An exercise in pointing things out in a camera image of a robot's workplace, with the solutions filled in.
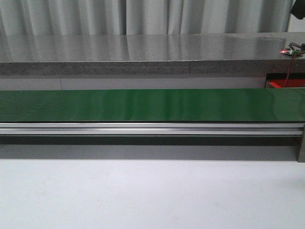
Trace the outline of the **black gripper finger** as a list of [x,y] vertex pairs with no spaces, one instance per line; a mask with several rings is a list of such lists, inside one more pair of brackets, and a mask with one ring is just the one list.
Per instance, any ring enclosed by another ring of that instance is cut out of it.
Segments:
[[297,19],[302,20],[305,18],[305,0],[295,0],[290,13]]

